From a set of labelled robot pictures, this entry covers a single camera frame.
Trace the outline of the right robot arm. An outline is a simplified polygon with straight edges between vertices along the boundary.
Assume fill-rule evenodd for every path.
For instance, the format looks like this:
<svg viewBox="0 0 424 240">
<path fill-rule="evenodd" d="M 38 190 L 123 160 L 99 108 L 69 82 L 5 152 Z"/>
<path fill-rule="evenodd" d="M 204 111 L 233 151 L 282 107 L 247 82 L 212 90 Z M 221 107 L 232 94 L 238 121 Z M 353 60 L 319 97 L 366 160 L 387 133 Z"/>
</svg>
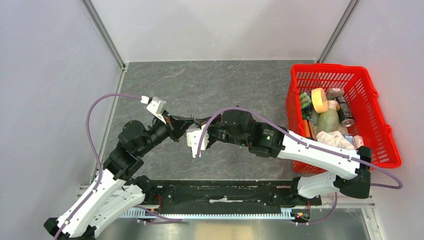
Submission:
<svg viewBox="0 0 424 240">
<path fill-rule="evenodd" d="M 262 158 L 278 158 L 298 161 L 324 170 L 309 177 L 295 177 L 288 191 L 289 200 L 300 205 L 307 199 L 330 193 L 366 199 L 370 194 L 371 173 L 369 167 L 371 150 L 338 148 L 298 135 L 241 107 L 227 107 L 219 111 L 198 130 L 186 134 L 192 156 L 216 141 L 247 147 L 248 151 Z"/>
</svg>

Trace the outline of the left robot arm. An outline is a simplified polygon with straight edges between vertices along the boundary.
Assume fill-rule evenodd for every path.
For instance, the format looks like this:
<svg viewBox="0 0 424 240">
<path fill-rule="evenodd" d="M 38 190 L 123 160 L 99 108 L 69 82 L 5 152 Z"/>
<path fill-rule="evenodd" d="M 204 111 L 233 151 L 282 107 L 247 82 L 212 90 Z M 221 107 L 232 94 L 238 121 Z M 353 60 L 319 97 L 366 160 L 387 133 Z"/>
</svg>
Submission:
<svg viewBox="0 0 424 240">
<path fill-rule="evenodd" d="M 127 210 L 156 200 L 151 180 L 133 175 L 144 164 L 144 155 L 167 138 L 177 142 L 196 123 L 185 117 L 163 117 L 155 118 L 151 126 L 138 120 L 123 126 L 116 148 L 100 165 L 94 182 L 69 210 L 44 223 L 55 240 L 94 240 Z"/>
</svg>

